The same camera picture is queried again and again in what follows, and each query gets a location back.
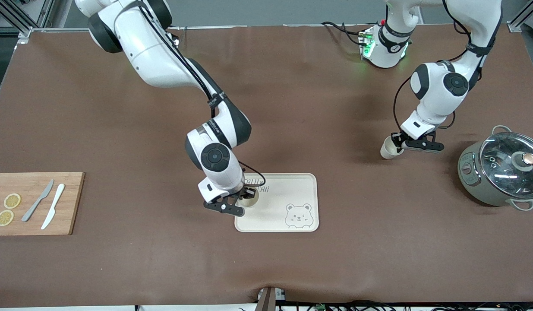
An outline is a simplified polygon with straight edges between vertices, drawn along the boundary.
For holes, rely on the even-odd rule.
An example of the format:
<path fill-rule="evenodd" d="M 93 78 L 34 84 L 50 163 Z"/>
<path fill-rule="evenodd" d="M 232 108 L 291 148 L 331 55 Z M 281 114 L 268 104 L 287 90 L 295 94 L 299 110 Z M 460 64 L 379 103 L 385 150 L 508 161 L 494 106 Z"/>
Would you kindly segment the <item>cream bear print tray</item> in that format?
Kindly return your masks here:
<path fill-rule="evenodd" d="M 235 217 L 239 232 L 314 232 L 319 226 L 316 177 L 311 173 L 265 173 L 258 202 Z"/>

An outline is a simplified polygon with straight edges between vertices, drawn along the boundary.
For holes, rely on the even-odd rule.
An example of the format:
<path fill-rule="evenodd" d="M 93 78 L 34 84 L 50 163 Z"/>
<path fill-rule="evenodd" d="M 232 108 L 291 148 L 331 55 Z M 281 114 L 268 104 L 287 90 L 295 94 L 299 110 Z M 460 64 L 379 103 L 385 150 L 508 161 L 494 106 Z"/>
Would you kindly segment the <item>grey-green electric cooking pot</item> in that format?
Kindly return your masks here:
<path fill-rule="evenodd" d="M 502 131 L 513 132 L 507 126 L 497 125 L 493 127 L 491 135 Z M 491 206 L 501 207 L 509 205 L 519 211 L 533 210 L 533 199 L 510 197 L 491 185 L 488 178 L 484 175 L 481 167 L 481 144 L 485 140 L 480 140 L 467 147 L 459 157 L 457 172 L 464 188 L 475 199 Z"/>

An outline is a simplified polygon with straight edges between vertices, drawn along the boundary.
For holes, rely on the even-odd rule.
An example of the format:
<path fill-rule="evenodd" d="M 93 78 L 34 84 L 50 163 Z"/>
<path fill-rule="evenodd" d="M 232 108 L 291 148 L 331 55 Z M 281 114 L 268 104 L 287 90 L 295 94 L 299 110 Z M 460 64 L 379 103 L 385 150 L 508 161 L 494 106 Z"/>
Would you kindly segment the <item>glass pot lid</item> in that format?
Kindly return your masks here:
<path fill-rule="evenodd" d="M 491 185 L 518 199 L 533 199 L 533 139 L 498 132 L 480 148 L 481 167 Z"/>

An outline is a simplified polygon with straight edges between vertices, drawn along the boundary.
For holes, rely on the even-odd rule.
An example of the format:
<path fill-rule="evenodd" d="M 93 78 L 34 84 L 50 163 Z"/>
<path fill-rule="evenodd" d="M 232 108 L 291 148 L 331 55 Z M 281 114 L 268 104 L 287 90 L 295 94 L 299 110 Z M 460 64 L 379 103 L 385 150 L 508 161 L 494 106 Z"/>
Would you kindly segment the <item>wooden cutting board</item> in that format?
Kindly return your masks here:
<path fill-rule="evenodd" d="M 0 212 L 12 210 L 15 215 L 9 225 L 0 226 L 0 236 L 71 234 L 84 177 L 85 174 L 83 172 L 0 173 Z M 38 205 L 30 220 L 27 222 L 21 221 L 23 215 L 40 196 L 51 179 L 54 179 L 54 185 L 49 195 Z M 41 230 L 41 225 L 47 217 L 59 184 L 65 184 L 65 189 L 57 203 L 57 212 L 49 226 L 45 230 Z M 22 202 L 14 209 L 6 209 L 3 206 L 3 201 L 12 193 L 19 194 Z"/>

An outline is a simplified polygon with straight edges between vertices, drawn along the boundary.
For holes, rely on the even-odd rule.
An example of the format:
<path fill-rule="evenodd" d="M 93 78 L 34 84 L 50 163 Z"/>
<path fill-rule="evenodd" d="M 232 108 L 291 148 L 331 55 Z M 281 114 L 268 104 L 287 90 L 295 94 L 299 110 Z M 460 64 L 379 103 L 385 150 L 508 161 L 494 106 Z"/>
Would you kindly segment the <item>white plastic knife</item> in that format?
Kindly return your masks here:
<path fill-rule="evenodd" d="M 57 187 L 57 190 L 55 191 L 55 195 L 54 195 L 54 198 L 53 198 L 53 201 L 52 201 L 52 204 L 49 208 L 49 211 L 47 213 L 47 217 L 45 218 L 43 224 L 41 225 L 41 230 L 45 230 L 49 224 L 51 223 L 51 221 L 53 220 L 55 214 L 56 214 L 56 206 L 57 206 L 57 203 L 59 202 L 59 199 L 61 198 L 61 195 L 63 194 L 63 191 L 65 189 L 65 184 L 59 184 L 58 187 Z"/>

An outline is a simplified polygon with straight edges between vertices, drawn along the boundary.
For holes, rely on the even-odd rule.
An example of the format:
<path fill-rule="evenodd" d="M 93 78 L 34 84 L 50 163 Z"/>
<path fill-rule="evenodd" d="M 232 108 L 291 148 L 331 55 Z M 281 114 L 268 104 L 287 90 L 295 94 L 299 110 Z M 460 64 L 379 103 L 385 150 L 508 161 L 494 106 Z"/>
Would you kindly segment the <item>grey plastic knife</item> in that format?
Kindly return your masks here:
<path fill-rule="evenodd" d="M 23 215 L 21 221 L 23 222 L 27 222 L 28 220 L 30 220 L 30 218 L 32 217 L 32 215 L 34 214 L 35 210 L 37 209 L 37 207 L 39 206 L 39 204 L 43 201 L 43 199 L 45 199 L 49 193 L 51 192 L 51 189 L 53 188 L 53 185 L 54 185 L 54 179 L 51 179 L 47 185 L 47 187 L 43 190 L 43 192 L 40 194 L 40 196 L 36 199 L 36 201 L 33 203 L 33 205 L 29 208 L 28 211 L 26 211 L 26 213 Z"/>

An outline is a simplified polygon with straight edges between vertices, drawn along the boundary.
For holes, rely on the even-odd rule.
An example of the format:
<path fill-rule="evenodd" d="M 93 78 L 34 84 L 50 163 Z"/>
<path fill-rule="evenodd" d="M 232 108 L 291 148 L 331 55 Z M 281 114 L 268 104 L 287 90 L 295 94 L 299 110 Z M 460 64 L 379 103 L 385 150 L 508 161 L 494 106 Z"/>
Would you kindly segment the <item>metal table edge bracket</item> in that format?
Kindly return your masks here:
<path fill-rule="evenodd" d="M 284 311 L 286 291 L 282 288 L 265 287 L 259 291 L 255 311 Z"/>

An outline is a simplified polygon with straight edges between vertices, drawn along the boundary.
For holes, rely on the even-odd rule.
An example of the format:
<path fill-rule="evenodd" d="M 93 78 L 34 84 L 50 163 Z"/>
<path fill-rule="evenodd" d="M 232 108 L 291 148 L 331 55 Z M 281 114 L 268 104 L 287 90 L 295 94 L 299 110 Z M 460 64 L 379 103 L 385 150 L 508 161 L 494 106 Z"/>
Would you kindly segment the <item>aluminium frame profile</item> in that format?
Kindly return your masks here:
<path fill-rule="evenodd" d="M 528 2 L 519 10 L 512 20 L 507 21 L 507 28 L 511 33 L 521 33 L 522 25 L 533 15 L 533 0 Z"/>
<path fill-rule="evenodd" d="M 57 0 L 0 0 L 0 37 L 16 38 L 44 28 Z"/>

